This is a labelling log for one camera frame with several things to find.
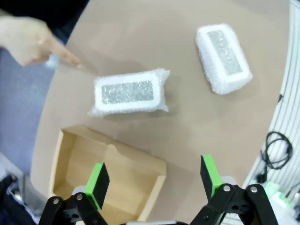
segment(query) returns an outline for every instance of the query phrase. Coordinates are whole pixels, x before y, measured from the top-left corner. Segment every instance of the green gripper pad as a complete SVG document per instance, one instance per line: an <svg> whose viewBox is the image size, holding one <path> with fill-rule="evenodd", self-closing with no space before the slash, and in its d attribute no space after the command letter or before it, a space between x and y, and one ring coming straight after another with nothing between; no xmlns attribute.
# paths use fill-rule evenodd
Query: green gripper pad
<svg viewBox="0 0 300 225"><path fill-rule="evenodd" d="M84 190L84 193L95 204L97 210L102 209L108 185L109 176L106 166L104 163L97 163Z"/></svg>
<svg viewBox="0 0 300 225"><path fill-rule="evenodd" d="M214 195L216 189L223 184L223 181L218 173L217 167L211 155L201 156L200 175L207 199L210 200Z"/></svg>

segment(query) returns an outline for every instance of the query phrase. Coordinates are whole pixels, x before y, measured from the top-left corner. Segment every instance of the bubble wrap package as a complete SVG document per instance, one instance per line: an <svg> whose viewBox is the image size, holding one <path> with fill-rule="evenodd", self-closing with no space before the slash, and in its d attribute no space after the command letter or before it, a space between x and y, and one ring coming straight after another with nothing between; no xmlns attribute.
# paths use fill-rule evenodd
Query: bubble wrap package
<svg viewBox="0 0 300 225"><path fill-rule="evenodd" d="M215 93L228 94L252 79L239 40L228 24L200 27L196 44L206 78Z"/></svg>
<svg viewBox="0 0 300 225"><path fill-rule="evenodd" d="M152 71L98 77L94 81L95 105L89 116L113 113L169 111L164 84L170 74L162 68Z"/></svg>

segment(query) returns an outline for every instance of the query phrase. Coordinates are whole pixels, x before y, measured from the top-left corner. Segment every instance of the tabletop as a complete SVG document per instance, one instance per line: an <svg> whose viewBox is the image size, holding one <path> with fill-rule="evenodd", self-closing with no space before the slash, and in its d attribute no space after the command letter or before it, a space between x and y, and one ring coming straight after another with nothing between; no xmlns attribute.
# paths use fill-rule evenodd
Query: tabletop
<svg viewBox="0 0 300 225"><path fill-rule="evenodd" d="M211 91L195 45L199 26L227 23L236 32L253 80L220 96ZM150 219L191 221L206 203L200 156L242 185L259 154L278 100L288 47L288 2L245 0L91 0L67 44L84 69L60 64L42 112L31 170L49 193L61 128L83 124L168 162ZM97 76L166 68L170 112L91 118Z"/></svg>

